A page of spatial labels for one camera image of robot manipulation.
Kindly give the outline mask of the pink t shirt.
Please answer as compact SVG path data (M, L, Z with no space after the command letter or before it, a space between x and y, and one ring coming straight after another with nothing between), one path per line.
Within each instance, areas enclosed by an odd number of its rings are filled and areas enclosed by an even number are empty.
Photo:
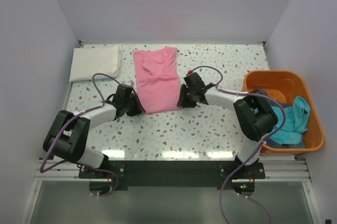
M147 114L180 109L176 54L176 47L133 52L137 94Z

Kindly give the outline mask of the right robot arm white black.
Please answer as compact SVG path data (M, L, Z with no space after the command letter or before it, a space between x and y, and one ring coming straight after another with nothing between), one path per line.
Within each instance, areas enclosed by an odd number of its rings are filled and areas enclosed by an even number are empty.
M269 100L271 97L252 92L221 90L215 84L206 85L199 74L191 72L184 77L177 103L181 108L194 108L198 104L214 105L235 112L240 129L244 135L241 150L236 155L240 162L234 171L240 178L247 178L253 172L253 163L259 159L263 141L278 123Z

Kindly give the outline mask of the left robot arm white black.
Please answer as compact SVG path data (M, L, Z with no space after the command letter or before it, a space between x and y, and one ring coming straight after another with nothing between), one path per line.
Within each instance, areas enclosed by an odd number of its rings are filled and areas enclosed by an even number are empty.
M77 114L67 110L58 112L43 142L43 150L47 156L90 167L92 174L103 178L110 169L108 156L87 146L89 131L124 115L133 117L143 113L145 110L134 88L120 84L101 105Z

